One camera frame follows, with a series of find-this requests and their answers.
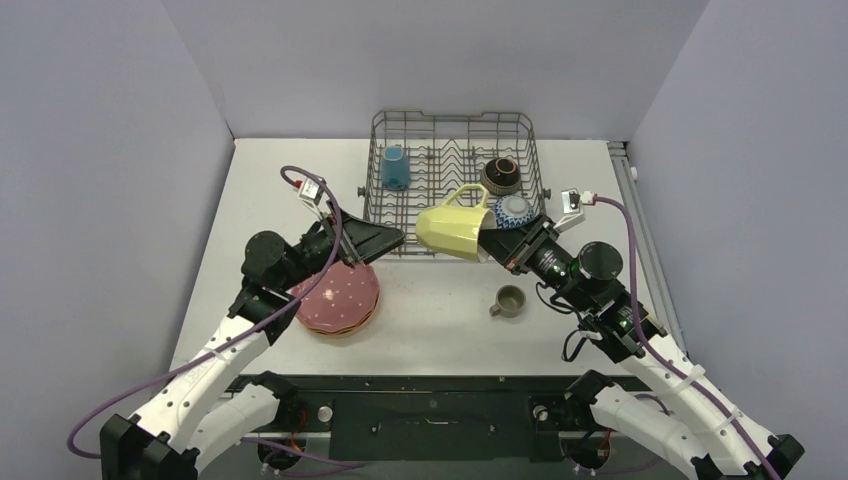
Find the red patterned bowl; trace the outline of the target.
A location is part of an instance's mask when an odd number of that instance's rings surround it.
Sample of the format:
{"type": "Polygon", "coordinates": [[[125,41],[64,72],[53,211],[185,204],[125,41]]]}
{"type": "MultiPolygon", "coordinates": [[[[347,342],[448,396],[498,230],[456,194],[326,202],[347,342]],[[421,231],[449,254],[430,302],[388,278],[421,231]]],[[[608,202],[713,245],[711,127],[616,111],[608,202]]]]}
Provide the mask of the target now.
{"type": "Polygon", "coordinates": [[[519,195],[499,198],[492,211],[498,229],[511,229],[526,225],[536,217],[536,212],[528,200],[519,195]]]}

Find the black patterned bowl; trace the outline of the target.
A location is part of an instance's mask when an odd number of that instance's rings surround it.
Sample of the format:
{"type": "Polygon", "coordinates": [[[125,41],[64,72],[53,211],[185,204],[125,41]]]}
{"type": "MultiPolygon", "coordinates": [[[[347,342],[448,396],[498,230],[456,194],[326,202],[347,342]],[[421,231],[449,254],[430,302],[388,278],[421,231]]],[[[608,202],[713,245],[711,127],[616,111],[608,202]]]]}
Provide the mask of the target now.
{"type": "Polygon", "coordinates": [[[509,158],[490,160],[481,170],[480,183],[495,196],[515,194],[521,189],[519,165],[509,158]]]}

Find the grey wire dish rack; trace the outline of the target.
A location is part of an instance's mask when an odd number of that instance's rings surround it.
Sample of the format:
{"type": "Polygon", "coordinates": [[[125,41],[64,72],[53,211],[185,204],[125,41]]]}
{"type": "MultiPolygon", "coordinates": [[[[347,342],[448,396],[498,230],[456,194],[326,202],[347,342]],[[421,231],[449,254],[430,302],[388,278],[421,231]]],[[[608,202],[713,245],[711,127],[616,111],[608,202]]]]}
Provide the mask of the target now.
{"type": "Polygon", "coordinates": [[[381,110],[371,121],[362,217],[396,227],[406,235],[394,257],[432,257],[416,240],[419,213],[441,204],[459,187],[478,183],[485,165],[507,158],[518,166],[518,194],[535,213],[546,211],[551,190],[542,182],[533,123],[519,112],[427,114],[419,110],[381,110]],[[410,184],[402,190],[383,185],[382,158],[398,147],[409,159],[410,184]]]}

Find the small grey cup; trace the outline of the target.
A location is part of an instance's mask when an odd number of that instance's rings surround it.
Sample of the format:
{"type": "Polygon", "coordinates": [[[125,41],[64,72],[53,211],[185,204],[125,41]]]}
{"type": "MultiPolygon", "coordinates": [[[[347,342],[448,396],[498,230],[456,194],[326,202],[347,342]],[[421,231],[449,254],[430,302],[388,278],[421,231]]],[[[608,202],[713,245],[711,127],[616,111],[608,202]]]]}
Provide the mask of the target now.
{"type": "Polygon", "coordinates": [[[489,314],[491,317],[515,318],[522,313],[525,304],[526,295],[520,287],[505,285],[497,291],[489,314]]]}

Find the pale yellow mug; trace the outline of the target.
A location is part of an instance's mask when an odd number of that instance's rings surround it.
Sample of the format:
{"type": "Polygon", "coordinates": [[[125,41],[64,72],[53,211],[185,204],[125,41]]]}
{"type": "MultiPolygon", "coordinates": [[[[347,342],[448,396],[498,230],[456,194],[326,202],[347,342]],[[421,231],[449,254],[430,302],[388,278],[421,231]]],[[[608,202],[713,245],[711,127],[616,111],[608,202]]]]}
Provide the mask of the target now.
{"type": "Polygon", "coordinates": [[[418,215],[415,225],[418,242],[436,253],[475,263],[485,262],[489,255],[479,246],[480,233],[497,227],[488,199],[489,191],[482,184],[461,186],[441,205],[418,215]],[[459,205],[459,197],[469,191],[478,191],[480,201],[471,207],[459,205]]]}

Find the blue floral mug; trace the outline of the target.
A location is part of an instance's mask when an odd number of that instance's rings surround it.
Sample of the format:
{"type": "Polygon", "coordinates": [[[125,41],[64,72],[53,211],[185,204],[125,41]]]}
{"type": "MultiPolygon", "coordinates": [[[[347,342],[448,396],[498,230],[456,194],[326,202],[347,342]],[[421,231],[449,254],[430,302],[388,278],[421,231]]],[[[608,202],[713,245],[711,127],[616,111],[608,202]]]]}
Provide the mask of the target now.
{"type": "Polygon", "coordinates": [[[401,145],[384,149],[381,157],[381,183],[390,190],[406,190],[411,182],[410,162],[401,145]]]}

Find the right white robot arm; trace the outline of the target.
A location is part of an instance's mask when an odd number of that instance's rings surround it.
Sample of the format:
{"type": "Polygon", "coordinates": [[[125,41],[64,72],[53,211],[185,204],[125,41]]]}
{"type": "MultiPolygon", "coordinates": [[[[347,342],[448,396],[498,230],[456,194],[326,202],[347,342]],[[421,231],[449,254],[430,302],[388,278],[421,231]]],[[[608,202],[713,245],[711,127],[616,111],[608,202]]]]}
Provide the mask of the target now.
{"type": "Polygon", "coordinates": [[[615,430],[689,479],[785,478],[804,447],[743,414],[687,358],[619,281],[618,250],[595,241],[571,255],[557,238],[550,221],[538,218],[517,228],[483,230],[478,244],[510,273],[532,272],[552,288],[552,304],[576,312],[579,333],[671,411],[665,414],[589,370],[567,390],[566,418],[578,427],[595,422],[615,430]]]}

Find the pink dotted plate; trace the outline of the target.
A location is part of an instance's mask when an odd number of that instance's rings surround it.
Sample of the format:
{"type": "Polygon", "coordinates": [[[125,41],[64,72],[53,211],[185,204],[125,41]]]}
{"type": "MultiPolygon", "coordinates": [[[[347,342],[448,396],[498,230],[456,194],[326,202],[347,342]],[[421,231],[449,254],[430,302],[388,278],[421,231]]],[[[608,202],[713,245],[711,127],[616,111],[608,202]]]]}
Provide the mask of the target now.
{"type": "Polygon", "coordinates": [[[380,285],[373,267],[364,264],[349,267],[339,262],[303,297],[299,309],[325,301],[370,308],[379,303],[379,296],[380,285]]]}

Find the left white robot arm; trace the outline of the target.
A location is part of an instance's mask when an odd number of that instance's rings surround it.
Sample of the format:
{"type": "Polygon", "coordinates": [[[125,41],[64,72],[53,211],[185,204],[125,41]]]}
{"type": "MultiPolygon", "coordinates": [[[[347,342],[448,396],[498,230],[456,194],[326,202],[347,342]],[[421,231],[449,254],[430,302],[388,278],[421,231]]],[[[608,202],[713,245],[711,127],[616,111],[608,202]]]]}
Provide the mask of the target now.
{"type": "Polygon", "coordinates": [[[273,231],[245,247],[242,288],[195,358],[130,417],[113,415],[101,428],[105,479],[195,479],[253,430],[291,427],[298,416],[294,388],[262,373],[232,400],[218,405],[242,370],[290,325],[300,298],[289,290],[313,286],[324,267],[341,260],[368,264],[405,241],[404,233],[343,213],[314,223],[296,245],[273,231]]]}

